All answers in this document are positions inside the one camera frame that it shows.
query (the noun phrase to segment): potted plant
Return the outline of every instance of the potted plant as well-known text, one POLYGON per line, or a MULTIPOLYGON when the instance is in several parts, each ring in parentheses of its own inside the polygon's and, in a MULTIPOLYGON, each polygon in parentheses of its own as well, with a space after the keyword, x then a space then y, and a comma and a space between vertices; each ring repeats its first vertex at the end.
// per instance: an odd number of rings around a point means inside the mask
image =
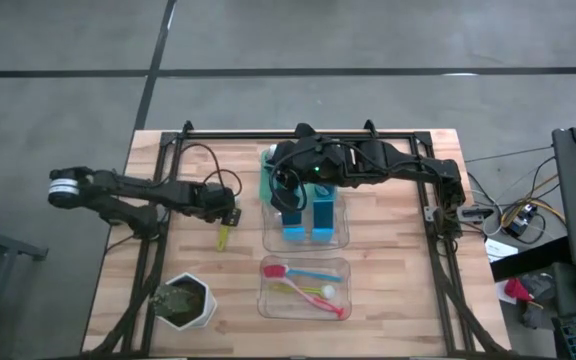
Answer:
POLYGON ((217 309, 208 285, 189 273, 157 287, 150 304, 157 317, 179 331, 206 326, 217 309))

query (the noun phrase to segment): white pot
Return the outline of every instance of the white pot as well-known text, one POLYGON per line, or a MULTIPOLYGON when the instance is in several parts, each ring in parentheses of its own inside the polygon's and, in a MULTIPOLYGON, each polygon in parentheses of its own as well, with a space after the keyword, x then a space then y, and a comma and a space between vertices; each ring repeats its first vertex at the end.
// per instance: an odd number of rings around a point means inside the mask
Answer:
POLYGON ((206 294, 205 300, 204 300, 204 311, 195 320, 187 323, 184 326, 177 326, 177 325, 171 323, 170 321, 166 320, 165 318, 163 318, 161 316, 157 316, 157 317, 159 319, 161 319, 162 321, 166 322, 168 325, 174 327, 178 331, 182 331, 182 330, 189 329, 189 328, 190 329, 202 328, 202 327, 206 326, 206 324, 208 324, 208 321, 210 321, 210 318, 212 318, 212 315, 215 313, 215 310, 217 310, 217 300, 215 300, 215 297, 212 295, 212 292, 210 292, 210 287, 208 287, 208 285, 205 282, 197 279, 194 275, 192 275, 190 273, 183 273, 179 276, 176 276, 176 277, 166 281, 166 284, 172 285, 173 283, 175 283, 175 282, 177 282, 183 278, 191 278, 194 281, 196 281, 198 284, 201 284, 201 286, 204 287, 205 294, 206 294))

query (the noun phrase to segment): pink brush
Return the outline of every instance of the pink brush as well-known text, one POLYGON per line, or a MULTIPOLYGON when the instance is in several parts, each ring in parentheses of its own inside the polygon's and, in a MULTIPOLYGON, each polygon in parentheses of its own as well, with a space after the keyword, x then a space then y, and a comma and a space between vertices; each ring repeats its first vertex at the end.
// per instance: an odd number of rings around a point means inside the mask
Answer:
POLYGON ((299 293, 299 295, 301 295, 304 299, 306 299, 309 303, 311 303, 313 306, 315 306, 321 310, 334 312, 335 314, 337 314, 337 318, 339 318, 339 319, 341 319, 343 317, 343 315, 344 315, 344 309, 343 308, 338 308, 326 300, 323 300, 323 299, 320 299, 318 297, 313 297, 313 296, 306 294, 297 285, 295 285, 294 282, 292 282, 290 279, 286 278, 286 269, 282 265, 280 265, 280 266, 268 265, 268 266, 264 267, 263 271, 264 271, 265 277, 267 277, 268 279, 272 279, 274 281, 278 281, 278 282, 281 282, 283 284, 290 286, 297 293, 299 293))

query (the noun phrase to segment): plastic container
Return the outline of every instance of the plastic container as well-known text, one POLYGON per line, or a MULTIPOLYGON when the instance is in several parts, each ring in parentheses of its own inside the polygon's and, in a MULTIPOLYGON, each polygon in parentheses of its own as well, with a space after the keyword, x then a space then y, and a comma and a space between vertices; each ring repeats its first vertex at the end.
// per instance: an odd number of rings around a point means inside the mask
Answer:
POLYGON ((333 228, 313 228, 313 201, 309 200, 304 211, 289 216, 282 214, 272 205, 262 202, 261 210, 264 220, 263 244, 271 252, 301 252, 341 249, 348 245, 350 234, 346 220, 346 204, 338 195, 332 205, 333 228), (285 225, 294 222, 295 216, 301 216, 298 225, 285 225))
POLYGON ((352 312, 350 302, 350 264, 342 258, 333 259, 296 259, 267 256, 261 261, 259 269, 261 274, 261 288, 257 301, 259 314, 267 318, 301 319, 301 320, 345 320, 352 312), (334 296, 326 299, 330 304, 344 309, 341 317, 333 312, 316 308, 294 290, 280 284, 277 281, 266 278, 263 273, 268 265, 287 265, 290 269, 312 271, 319 274, 327 274, 340 277, 341 282, 321 280, 305 275, 289 275, 300 288, 321 288, 332 286, 334 296))

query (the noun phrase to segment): wooden tabletop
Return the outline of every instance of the wooden tabletop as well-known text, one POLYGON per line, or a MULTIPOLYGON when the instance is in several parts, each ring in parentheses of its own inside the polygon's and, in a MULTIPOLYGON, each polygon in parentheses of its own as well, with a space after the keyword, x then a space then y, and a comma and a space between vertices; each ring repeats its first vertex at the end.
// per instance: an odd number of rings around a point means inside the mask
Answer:
MULTIPOLYGON (((459 164, 463 187, 471 202, 456 131, 428 131, 432 133, 435 157, 454 159, 459 164)), ((152 178, 160 133, 135 133, 126 175, 152 178)), ((162 280, 190 272, 211 287, 218 308, 203 329, 179 333, 156 320, 151 356, 444 355, 417 188, 411 181, 389 180, 340 191, 347 207, 350 243, 342 250, 315 256, 338 256, 350 263, 352 314, 347 320, 281 320, 259 315, 259 263, 269 255, 262 245, 259 158, 264 149, 276 142, 202 141, 215 151, 222 168, 233 170, 241 177, 243 214, 239 226, 231 231, 226 250, 221 253, 216 251, 218 225, 173 214, 162 280)), ((406 141, 391 143, 402 152, 410 152, 406 141)), ((213 170, 210 155, 194 147, 182 156, 179 178, 201 181, 213 170)), ((230 175, 224 174, 224 181, 237 188, 230 175)), ((128 235, 127 227, 116 227, 110 234, 109 244, 128 235)), ((128 241, 105 257, 84 350, 98 345, 126 309, 138 249, 137 240, 128 241)), ((481 237, 468 233, 459 239, 457 258, 469 307, 495 340, 509 348, 481 237)), ((141 340, 144 308, 135 331, 135 346, 139 346, 141 340)), ((455 335, 459 338, 457 317, 454 310, 451 311, 455 335)))

